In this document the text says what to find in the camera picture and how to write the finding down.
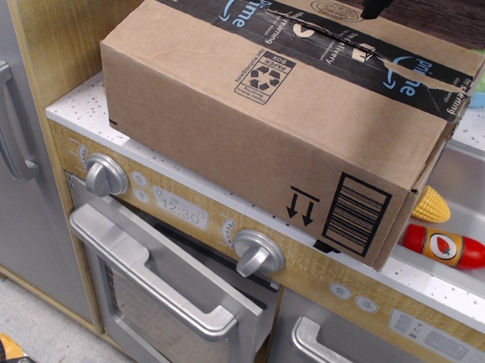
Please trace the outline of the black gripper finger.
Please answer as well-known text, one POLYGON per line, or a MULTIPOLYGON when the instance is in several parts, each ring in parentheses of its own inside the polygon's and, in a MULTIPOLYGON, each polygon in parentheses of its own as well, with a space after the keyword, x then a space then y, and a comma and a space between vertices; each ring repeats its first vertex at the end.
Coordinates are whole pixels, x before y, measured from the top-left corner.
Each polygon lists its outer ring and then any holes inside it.
POLYGON ((371 20, 377 18, 394 0, 364 0, 362 19, 371 20))

